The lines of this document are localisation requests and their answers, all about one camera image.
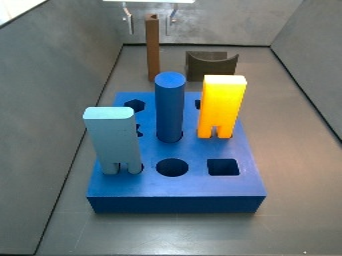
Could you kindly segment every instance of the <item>shape sorter hole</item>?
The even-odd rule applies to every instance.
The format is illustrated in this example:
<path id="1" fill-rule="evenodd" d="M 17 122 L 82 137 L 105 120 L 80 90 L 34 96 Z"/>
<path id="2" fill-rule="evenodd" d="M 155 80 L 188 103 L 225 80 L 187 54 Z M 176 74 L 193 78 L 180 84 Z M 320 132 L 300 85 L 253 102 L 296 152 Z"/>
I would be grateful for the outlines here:
<path id="1" fill-rule="evenodd" d="M 197 110 L 200 110 L 200 100 L 195 100 L 195 107 Z"/>
<path id="2" fill-rule="evenodd" d="M 187 163 L 176 158 L 167 158 L 157 162 L 156 171 L 167 177 L 179 177 L 188 171 Z"/>
<path id="3" fill-rule="evenodd" d="M 144 110 L 145 103 L 137 99 L 129 100 L 123 104 L 125 107 L 131 107 L 133 109 L 133 113 L 137 113 Z"/>
<path id="4" fill-rule="evenodd" d="M 136 135 L 140 138 L 144 136 L 144 134 L 139 131 L 139 128 L 140 128 L 140 124 L 136 124 Z"/>
<path id="5" fill-rule="evenodd" d="M 237 176 L 240 174 L 235 159 L 208 159 L 207 167 L 211 176 Z"/>

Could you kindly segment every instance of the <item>round hole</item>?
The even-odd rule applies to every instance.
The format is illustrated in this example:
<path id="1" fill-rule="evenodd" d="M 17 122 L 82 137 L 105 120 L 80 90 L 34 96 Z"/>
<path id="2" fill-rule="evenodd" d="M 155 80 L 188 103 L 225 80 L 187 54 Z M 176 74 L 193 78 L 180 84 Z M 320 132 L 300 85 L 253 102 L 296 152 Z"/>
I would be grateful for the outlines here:
<path id="1" fill-rule="evenodd" d="M 177 177 L 187 173 L 188 165 L 180 159 L 168 158 L 156 164 L 156 171 L 167 177 Z"/>

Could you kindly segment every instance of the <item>gray floor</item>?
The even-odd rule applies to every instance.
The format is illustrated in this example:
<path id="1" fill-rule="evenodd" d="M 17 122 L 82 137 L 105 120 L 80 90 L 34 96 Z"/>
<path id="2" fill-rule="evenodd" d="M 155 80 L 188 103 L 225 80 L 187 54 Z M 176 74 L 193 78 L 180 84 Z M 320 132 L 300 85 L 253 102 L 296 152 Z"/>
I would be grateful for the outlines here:
<path id="1" fill-rule="evenodd" d="M 95 153 L 85 136 L 40 244 L 41 255 L 340 254 L 342 150 L 268 48 L 161 47 L 161 70 L 184 70 L 185 50 L 240 54 L 248 87 L 241 121 L 268 190 L 255 214 L 95 215 L 85 199 Z M 143 46 L 124 47 L 101 98 L 151 91 Z M 200 83 L 189 83 L 199 91 Z"/>

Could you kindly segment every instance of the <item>metal fixture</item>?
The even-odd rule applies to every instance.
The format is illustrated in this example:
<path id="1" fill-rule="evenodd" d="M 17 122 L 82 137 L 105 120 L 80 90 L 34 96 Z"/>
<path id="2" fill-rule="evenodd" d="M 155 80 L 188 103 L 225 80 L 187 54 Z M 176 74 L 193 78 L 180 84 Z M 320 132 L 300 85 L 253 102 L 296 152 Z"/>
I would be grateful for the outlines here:
<path id="1" fill-rule="evenodd" d="M 133 34 L 133 16 L 132 16 L 132 14 L 131 14 L 129 11 L 128 11 L 125 2 L 123 2 L 123 11 L 124 11 L 124 13 L 125 13 L 125 18 L 124 18 L 124 20 L 125 20 L 127 23 L 128 23 L 129 35 L 132 35 L 132 34 Z"/>
<path id="2" fill-rule="evenodd" d="M 173 3 L 173 10 L 169 14 L 169 16 L 165 17 L 165 35 L 168 36 L 168 29 L 172 26 L 172 24 L 176 22 L 175 15 L 177 12 L 177 3 Z"/>

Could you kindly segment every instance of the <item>dark brown arch block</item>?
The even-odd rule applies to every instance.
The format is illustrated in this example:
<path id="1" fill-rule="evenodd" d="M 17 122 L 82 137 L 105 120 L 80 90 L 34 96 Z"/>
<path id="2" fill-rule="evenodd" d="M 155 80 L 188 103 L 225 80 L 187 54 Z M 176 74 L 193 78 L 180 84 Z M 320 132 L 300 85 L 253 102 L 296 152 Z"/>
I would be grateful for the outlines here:
<path id="1" fill-rule="evenodd" d="M 147 14 L 145 24 L 145 47 L 147 47 L 147 67 L 148 80 L 152 82 L 160 73 L 159 59 L 159 19 L 156 14 Z"/>
<path id="2" fill-rule="evenodd" d="M 185 52 L 187 81 L 201 82 L 204 75 L 233 75 L 239 54 L 227 59 L 227 52 Z"/>

